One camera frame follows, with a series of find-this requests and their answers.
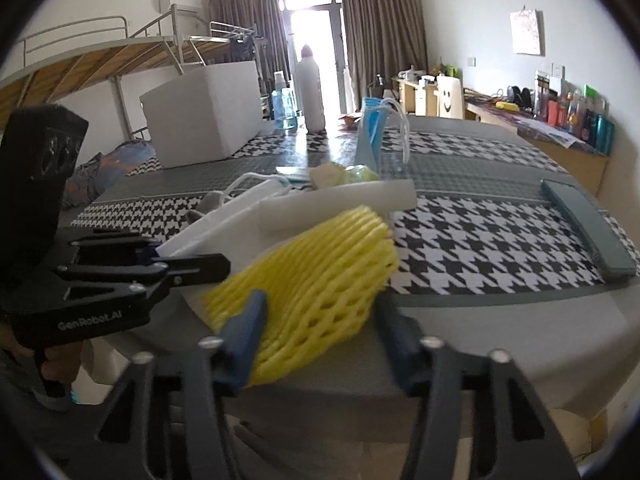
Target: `black and white houndstooth pattern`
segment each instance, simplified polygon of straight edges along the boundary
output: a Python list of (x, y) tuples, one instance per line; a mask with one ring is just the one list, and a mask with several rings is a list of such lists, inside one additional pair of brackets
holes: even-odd
[(165, 242), (187, 227), (185, 215), (200, 203), (202, 197), (203, 195), (179, 196), (95, 203), (87, 206), (71, 225), (130, 229)]
[[(307, 152), (328, 153), (331, 160), (340, 160), (346, 153), (354, 153), (357, 134), (345, 133), (338, 137), (327, 137), (324, 133), (273, 134), (251, 139), (231, 158), (260, 155), (303, 155)], [(508, 164), (532, 166), (541, 170), (566, 173), (551, 158), (533, 146), (520, 146), (499, 140), (475, 139), (473, 137), (449, 134), (428, 134), (412, 132), (410, 137), (412, 153), (431, 155), (455, 155), (469, 158), (483, 158)], [(397, 130), (387, 130), (382, 140), (386, 152), (402, 151), (402, 142)], [(161, 170), (158, 158), (153, 157), (129, 172), (129, 175)]]
[[(640, 253), (616, 228), (640, 271)], [(511, 294), (603, 283), (571, 226), (548, 205), (419, 198), (398, 213), (401, 294)]]
[(149, 171), (159, 171), (162, 170), (162, 164), (158, 160), (157, 156), (152, 156), (148, 161), (140, 164), (135, 170), (129, 171), (127, 176), (137, 175), (140, 173), (148, 173)]
[[(484, 158), (495, 162), (566, 173), (564, 168), (534, 146), (521, 146), (501, 140), (424, 132), (411, 132), (409, 143), (412, 153)], [(398, 131), (388, 130), (385, 133), (382, 138), (382, 149), (390, 152), (402, 151), (402, 141)]]

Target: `white wall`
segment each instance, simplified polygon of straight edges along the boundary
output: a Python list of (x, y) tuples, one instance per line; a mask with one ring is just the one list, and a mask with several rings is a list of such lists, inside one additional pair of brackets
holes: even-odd
[[(610, 101), (617, 137), (598, 198), (640, 243), (640, 64), (598, 0), (422, 0), (430, 63), (463, 70), (466, 86), (485, 93), (531, 87), (536, 69), (566, 66), (566, 78), (593, 86)], [(544, 13), (546, 57), (513, 54), (510, 12)], [(477, 59), (468, 68), (468, 57)]]
[[(160, 15), (158, 0), (47, 0), (29, 22), (22, 35), (75, 20), (114, 14), (124, 15), (129, 22), (129, 32), (135, 32)], [(98, 27), (95, 25), (92, 27), (78, 25), (73, 30), (65, 31), (63, 35), (75, 34), (84, 30), (95, 30), (96, 28), (114, 27), (117, 26), (117, 23), (105, 22), (104, 25)], [(179, 23), (180, 31), (185, 34), (204, 33), (204, 26), (193, 18), (181, 16)], [(162, 33), (168, 36), (172, 34), (170, 20), (163, 21)], [(34, 46), (42, 44), (61, 36), (57, 31), (52, 32), (40, 43), (33, 44)], [(123, 37), (124, 34), (122, 32), (105, 32), (75, 38), (30, 54), (28, 62), (35, 62), (85, 44)], [(15, 72), (21, 67), (22, 53), (18, 48), (14, 50), (5, 66), (2, 67), (2, 76)], [(173, 68), (161, 68), (124, 76), (122, 87), (133, 130), (146, 124), (140, 109), (140, 95), (176, 76), (177, 72)], [(89, 131), (82, 146), (81, 155), (78, 159), (79, 163), (87, 161), (96, 152), (107, 153), (127, 139), (126, 129), (116, 108), (116, 96), (111, 82), (103, 82), (76, 92), (61, 99), (60, 103), (89, 121)]]

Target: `plastic bottle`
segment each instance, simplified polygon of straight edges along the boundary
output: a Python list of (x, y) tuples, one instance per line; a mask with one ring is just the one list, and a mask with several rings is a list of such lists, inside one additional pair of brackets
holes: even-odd
[(596, 144), (595, 148), (605, 155), (611, 154), (613, 135), (615, 133), (614, 124), (607, 119), (607, 102), (602, 100), (602, 110), (596, 118)]
[(576, 90), (574, 92), (574, 96), (571, 98), (571, 101), (569, 102), (569, 109), (567, 111), (567, 116), (566, 116), (566, 124), (567, 124), (567, 131), (578, 137), (578, 133), (580, 132), (580, 130), (577, 129), (577, 125), (578, 125), (578, 103), (580, 102), (580, 98), (582, 97), (582, 93), (579, 90)]
[(571, 101), (571, 97), (573, 96), (569, 94), (558, 99), (558, 118), (556, 120), (556, 125), (558, 126), (558, 128), (562, 128), (563, 130), (566, 127), (566, 115), (567, 110), (569, 109), (569, 102)]
[(591, 97), (587, 97), (584, 103), (584, 116), (582, 118), (582, 124), (580, 126), (580, 138), (584, 142), (589, 142), (589, 138), (591, 136), (591, 121), (593, 121), (594, 117), (593, 99)]
[(574, 136), (578, 137), (578, 139), (582, 139), (582, 125), (584, 124), (584, 117), (587, 113), (587, 103), (584, 99), (584, 96), (580, 97), (578, 100), (578, 106), (576, 108), (576, 122), (574, 125), (574, 130), (572, 133)]
[(284, 81), (284, 72), (274, 73), (276, 89), (271, 92), (273, 118), (277, 130), (289, 130), (298, 126), (298, 118), (293, 104), (293, 95)]
[(306, 129), (310, 132), (321, 132), (326, 122), (322, 105), (320, 69), (308, 45), (302, 47), (302, 59), (296, 66), (296, 73), (298, 74), (298, 95), (305, 115)]

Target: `white bottle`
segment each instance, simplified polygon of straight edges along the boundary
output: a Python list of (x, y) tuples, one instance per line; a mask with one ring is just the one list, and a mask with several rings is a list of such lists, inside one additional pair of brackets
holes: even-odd
[(298, 75), (298, 96), (305, 115), (306, 129), (310, 132), (321, 132), (326, 126), (324, 106), (322, 106), (322, 89), (320, 86), (320, 69), (315, 62), (311, 48), (302, 48), (302, 60), (296, 66)]

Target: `air conditioner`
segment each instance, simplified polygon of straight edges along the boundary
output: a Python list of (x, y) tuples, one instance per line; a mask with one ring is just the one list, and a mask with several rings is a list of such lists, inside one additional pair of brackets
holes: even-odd
[(178, 10), (187, 10), (188, 12), (200, 12), (202, 10), (202, 0), (160, 0), (160, 13), (171, 9), (175, 4)]

